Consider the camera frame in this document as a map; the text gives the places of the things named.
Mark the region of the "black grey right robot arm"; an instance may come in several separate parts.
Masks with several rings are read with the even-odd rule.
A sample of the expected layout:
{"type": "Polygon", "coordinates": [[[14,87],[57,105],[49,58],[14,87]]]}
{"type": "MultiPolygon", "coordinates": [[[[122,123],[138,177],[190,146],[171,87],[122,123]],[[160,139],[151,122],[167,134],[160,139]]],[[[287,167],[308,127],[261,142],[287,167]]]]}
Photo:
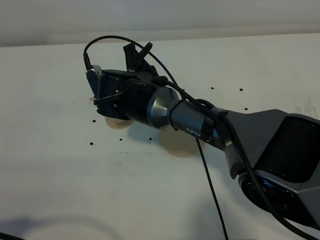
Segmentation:
{"type": "Polygon", "coordinates": [[[320,122],[278,109],[240,113],[179,93],[145,61],[151,45],[124,47],[126,71],[86,62],[99,114],[155,129],[173,127],[222,150],[230,176],[256,206],[320,227],[320,122]]]}

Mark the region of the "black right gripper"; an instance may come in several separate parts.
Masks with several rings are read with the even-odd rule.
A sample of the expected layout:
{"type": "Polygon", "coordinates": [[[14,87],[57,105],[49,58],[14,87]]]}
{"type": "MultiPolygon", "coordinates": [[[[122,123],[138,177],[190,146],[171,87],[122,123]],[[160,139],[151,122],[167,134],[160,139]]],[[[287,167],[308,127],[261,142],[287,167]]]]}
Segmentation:
{"type": "Polygon", "coordinates": [[[127,71],[102,71],[93,101],[100,115],[148,123],[148,102],[158,88],[152,79],[159,76],[156,68],[145,60],[152,46],[147,43],[138,52],[135,44],[130,43],[123,47],[127,71]]]}

